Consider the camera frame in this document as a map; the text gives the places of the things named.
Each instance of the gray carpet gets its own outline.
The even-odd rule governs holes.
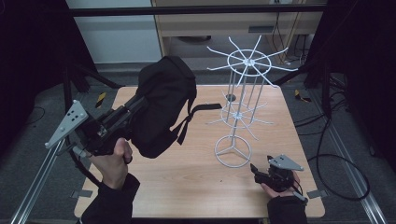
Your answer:
[[[196,49],[203,50],[202,47],[210,43],[216,44],[216,39],[208,43],[194,43]],[[173,54],[182,56],[185,62],[191,67],[197,76],[198,84],[225,84],[228,83],[229,73],[224,71],[209,72],[203,67],[202,58],[197,58],[191,54],[191,46],[183,49],[183,45],[176,41]],[[184,57],[183,50],[189,53]],[[123,73],[113,74],[103,73],[109,79],[123,84],[135,85],[136,72],[128,70]],[[286,72],[274,72],[269,75],[270,80],[276,80],[286,75]],[[74,99],[79,99],[84,108],[94,116],[98,116],[107,111],[116,96],[117,90],[112,90],[102,83],[89,79],[92,84],[88,93],[79,93],[73,90]],[[320,94],[320,87],[313,90],[305,90],[303,82],[304,75],[300,75],[290,82],[282,85],[286,102],[294,121],[307,119],[318,115],[319,108],[315,102],[305,102],[297,100],[294,91],[301,90],[306,97],[315,98]],[[100,93],[106,92],[106,98],[101,108],[94,105]],[[332,104],[343,100],[342,95],[336,95]],[[63,86],[58,85],[49,90],[41,92],[35,99],[35,110],[27,121],[26,126],[21,130],[19,136],[14,139],[13,144],[8,149],[8,154],[0,160],[0,220],[7,223],[18,208],[24,194],[29,189],[35,174],[42,161],[47,155],[44,143],[50,139],[53,130],[59,125],[64,116],[64,96]],[[325,125],[324,119],[319,119],[309,125],[297,128],[300,140],[306,157],[309,159],[316,155],[320,140],[320,132]],[[347,111],[347,105],[340,106],[332,113],[332,125],[341,137],[345,148],[353,158],[353,161],[368,177],[371,186],[371,193],[375,197],[387,223],[396,223],[396,197],[393,190],[396,189],[396,175],[390,169],[387,162],[381,157],[372,157],[364,135],[361,133],[359,125],[351,113]],[[321,153],[336,154],[336,145],[326,131],[321,143]],[[319,189],[326,189],[318,178],[316,161],[310,163],[314,178]],[[339,159],[326,157],[319,159],[319,170],[325,183],[335,192],[348,197],[357,197],[350,178],[347,175],[345,163]],[[61,220],[76,220],[74,217],[74,207],[77,199],[70,198],[73,190],[82,187],[84,176],[75,167],[67,154],[57,158],[49,178],[40,193],[29,220],[37,220],[38,223],[62,223]],[[370,220],[362,205],[362,202],[352,202],[336,196],[329,192],[330,196],[323,198],[326,209],[324,217],[309,220],[309,223],[375,223]],[[138,220],[142,223],[258,223],[258,220]]]

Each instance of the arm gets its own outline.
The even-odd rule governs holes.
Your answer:
[[[132,202],[140,185],[133,175],[128,174],[126,163],[131,160],[132,150],[123,138],[117,141],[113,155],[90,158],[101,172],[103,180],[97,197],[82,214],[78,223],[129,224],[131,222]]]
[[[295,187],[298,187],[300,178],[295,172]],[[262,184],[264,191],[271,197],[267,204],[268,217],[273,224],[306,224],[305,203],[293,195],[294,188],[283,192],[276,192]]]

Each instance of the metal bracket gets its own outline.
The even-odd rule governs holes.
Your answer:
[[[91,198],[91,196],[92,196],[92,191],[85,189],[82,189],[81,191],[73,190],[73,192],[70,194],[70,198],[74,198],[74,199],[77,199],[79,197]]]
[[[275,167],[285,170],[298,170],[298,171],[304,170],[303,166],[297,164],[295,161],[292,161],[289,157],[283,154],[278,157],[272,158],[268,162],[271,165],[274,165]]]
[[[48,143],[45,144],[46,148],[50,149],[55,146],[62,139],[66,138],[71,132],[73,132],[78,125],[88,118],[88,114],[82,107],[81,103],[77,100],[73,101],[69,111],[67,111],[61,124],[56,129]]]
[[[314,199],[317,197],[320,198],[325,198],[327,196],[329,196],[329,193],[324,189],[324,190],[312,190],[306,193],[306,195],[308,195],[309,199]]]

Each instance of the black backpack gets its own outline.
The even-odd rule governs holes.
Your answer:
[[[140,154],[147,158],[158,157],[176,140],[181,145],[196,111],[221,109],[220,104],[213,104],[197,105],[191,110],[197,95],[195,75],[177,56],[165,56],[144,67],[138,75],[135,95],[144,96],[148,106],[134,116],[130,137]],[[186,102],[188,116],[170,131]]]

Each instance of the black sleeve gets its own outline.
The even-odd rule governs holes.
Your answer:
[[[97,197],[78,221],[83,224],[129,224],[132,219],[132,202],[140,183],[131,174],[125,178],[122,190],[111,189],[101,183]]]
[[[276,197],[267,204],[272,224],[306,224],[305,203],[295,196]]]

